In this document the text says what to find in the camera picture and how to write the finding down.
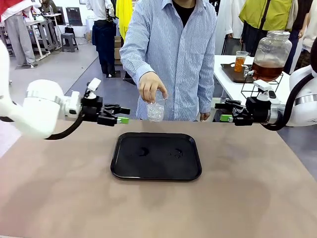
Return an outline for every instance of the jar lid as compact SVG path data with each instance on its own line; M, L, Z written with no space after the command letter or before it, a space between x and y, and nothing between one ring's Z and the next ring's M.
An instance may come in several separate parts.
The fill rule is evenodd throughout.
M289 33L288 31L269 31L267 33L267 36L271 36L271 37L278 37L278 38L285 38L288 39L289 36L291 35L291 33Z

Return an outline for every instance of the gray pants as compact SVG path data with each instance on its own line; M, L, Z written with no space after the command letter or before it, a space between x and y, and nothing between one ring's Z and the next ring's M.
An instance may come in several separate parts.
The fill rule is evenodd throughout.
M32 43L22 16L13 15L4 21L18 66L33 64L35 56Z
M240 44L240 39L229 38L227 41L226 52L227 56L235 56L237 51L241 50L242 45Z

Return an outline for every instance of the ice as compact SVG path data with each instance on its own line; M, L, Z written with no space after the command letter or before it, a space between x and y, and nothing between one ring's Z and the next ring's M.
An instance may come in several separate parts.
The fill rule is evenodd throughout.
M148 104L148 119L150 121L160 122L163 121L164 106L158 103Z

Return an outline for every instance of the yellow jacket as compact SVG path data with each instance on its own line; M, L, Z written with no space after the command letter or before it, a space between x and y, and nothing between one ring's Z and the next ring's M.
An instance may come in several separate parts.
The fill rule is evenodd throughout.
M267 0L247 0L239 15L241 21L259 29L266 3ZM291 6L292 0L271 0L263 30L285 30Z
M119 30L123 40L128 31L132 11L132 0L117 0L116 16L119 18Z

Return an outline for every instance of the black tray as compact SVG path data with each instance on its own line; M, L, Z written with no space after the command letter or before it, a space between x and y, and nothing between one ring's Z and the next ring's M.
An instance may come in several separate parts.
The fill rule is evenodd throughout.
M244 77L244 69L242 69L242 72L237 73L234 71L234 67L231 67L231 65L234 63L229 63L229 64L222 64L222 70L225 72L225 74L231 79L232 82L235 83L253 83L254 80L253 78L248 78L247 81Z
M121 179L191 181L202 173L194 139L167 133L121 135L110 168Z

